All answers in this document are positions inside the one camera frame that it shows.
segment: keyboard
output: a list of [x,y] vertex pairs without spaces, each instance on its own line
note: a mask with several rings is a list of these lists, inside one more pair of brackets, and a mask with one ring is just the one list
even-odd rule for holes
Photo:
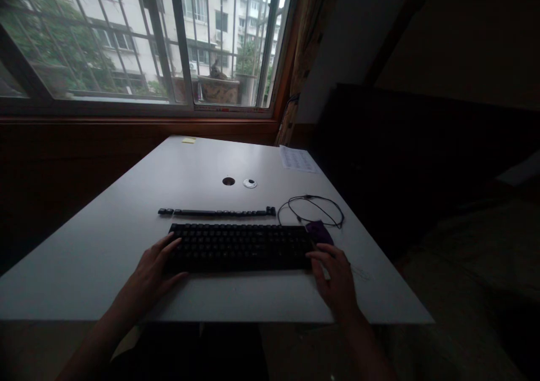
[[168,272],[308,270],[314,243],[303,226],[173,223]]

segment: desk surface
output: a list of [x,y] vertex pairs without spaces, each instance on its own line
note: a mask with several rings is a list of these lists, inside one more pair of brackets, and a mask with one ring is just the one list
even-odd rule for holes
[[[290,197],[320,195],[338,203],[341,230],[329,229],[352,265],[358,304],[371,323],[433,319],[324,174],[286,170],[276,147],[172,136],[0,278],[0,319],[97,320],[133,272],[143,251],[171,223],[235,223],[238,218],[160,217],[159,208],[260,210]],[[222,180],[232,177],[233,186]],[[257,181],[254,189],[242,182]],[[297,212],[322,218],[309,203]],[[337,215],[332,206],[322,205]],[[284,225],[298,224],[284,209]],[[277,224],[273,217],[243,223]],[[163,321],[332,322],[314,279],[302,271],[191,275],[149,314]]]

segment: black cable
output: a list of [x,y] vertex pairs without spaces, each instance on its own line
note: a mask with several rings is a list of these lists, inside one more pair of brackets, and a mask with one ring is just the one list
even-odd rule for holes
[[[324,201],[328,201],[328,202],[331,202],[333,203],[337,210],[339,211],[339,213],[341,214],[341,220],[339,222],[336,222],[334,218],[332,218],[324,209],[322,209],[319,205],[317,205],[316,203],[314,203],[313,201],[311,201],[312,199],[321,199],[321,200],[324,200]],[[291,202],[292,201],[297,201],[297,200],[304,200],[304,201],[307,201],[307,202],[310,202],[312,203],[313,205],[315,205],[318,209],[320,209],[321,211],[323,211],[323,213],[328,216],[328,218],[330,218],[332,220],[333,223],[326,223],[326,222],[323,222],[323,225],[326,225],[326,226],[330,226],[330,227],[336,227],[338,229],[341,229],[341,227],[343,226],[343,221],[345,220],[345,216],[343,215],[343,211],[341,211],[341,208],[339,207],[339,205],[337,205],[334,201],[332,201],[331,199],[328,199],[328,198],[324,198],[324,197],[321,197],[321,196],[318,196],[318,195],[299,195],[299,196],[294,196],[294,197],[291,197],[289,198],[289,201],[285,202],[282,206],[280,206],[280,208],[277,210],[277,220],[278,222],[280,223],[281,225],[281,219],[280,219],[280,212],[281,210],[283,209],[284,206],[288,206],[289,209],[292,211],[292,213],[296,216],[296,219],[298,220],[298,222],[302,222],[302,221],[306,221],[306,222],[315,222],[315,221],[312,221],[311,219],[306,219],[306,218],[302,218],[300,215],[298,215],[294,210],[293,208],[291,207]]]

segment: curtain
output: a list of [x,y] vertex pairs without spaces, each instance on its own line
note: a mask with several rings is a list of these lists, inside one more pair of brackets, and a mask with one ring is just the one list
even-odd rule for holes
[[293,133],[298,111],[300,91],[307,80],[309,71],[324,35],[324,29],[337,0],[299,0],[300,25],[296,40],[294,66],[292,67],[290,98],[285,106],[280,131],[275,145],[288,146]]

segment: paper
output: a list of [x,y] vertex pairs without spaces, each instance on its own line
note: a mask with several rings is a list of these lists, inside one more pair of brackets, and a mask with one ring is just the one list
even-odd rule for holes
[[280,146],[281,163],[283,168],[308,173],[321,174],[313,158],[306,150],[291,149],[286,146]]

